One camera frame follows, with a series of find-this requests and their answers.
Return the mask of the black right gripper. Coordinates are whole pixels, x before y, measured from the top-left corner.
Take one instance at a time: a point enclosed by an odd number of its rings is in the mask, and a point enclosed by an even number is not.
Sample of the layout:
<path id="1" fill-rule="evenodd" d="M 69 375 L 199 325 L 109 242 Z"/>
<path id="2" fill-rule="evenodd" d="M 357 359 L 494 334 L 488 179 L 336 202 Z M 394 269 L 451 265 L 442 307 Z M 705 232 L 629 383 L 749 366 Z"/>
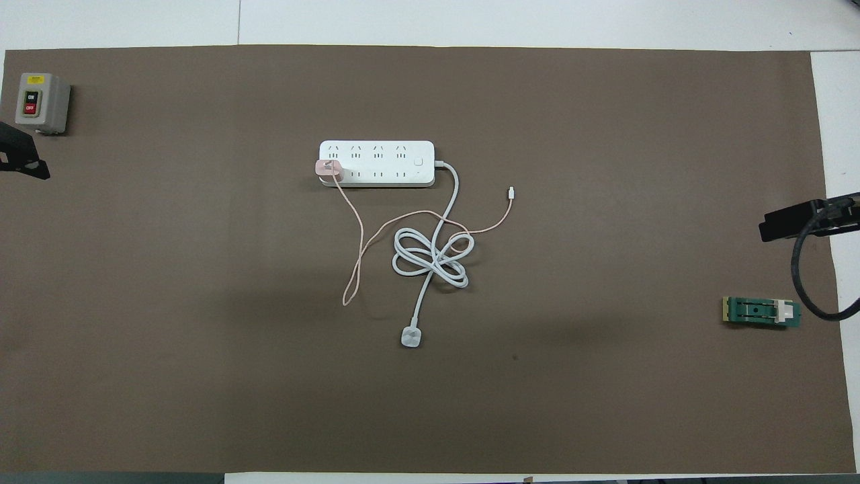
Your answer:
<path id="1" fill-rule="evenodd" d="M 762 242 L 780 239 L 793 239 L 798 236 L 805 224 L 817 212 L 825 211 L 810 234 L 820 238 L 835 234 L 857 232 L 859 224 L 859 193 L 813 199 L 780 210 L 768 212 L 764 221 L 759 224 L 759 234 Z"/>

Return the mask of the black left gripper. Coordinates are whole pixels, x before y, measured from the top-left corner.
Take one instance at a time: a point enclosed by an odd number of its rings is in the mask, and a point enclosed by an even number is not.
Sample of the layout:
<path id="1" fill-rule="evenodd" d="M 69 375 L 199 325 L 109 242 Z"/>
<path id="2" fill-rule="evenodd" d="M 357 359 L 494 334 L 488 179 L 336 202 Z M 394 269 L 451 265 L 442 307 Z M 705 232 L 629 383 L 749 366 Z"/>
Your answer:
<path id="1" fill-rule="evenodd" d="M 20 173 L 36 179 L 47 180 L 51 173 L 47 163 L 39 156 L 33 137 L 1 122 L 1 171 Z"/>

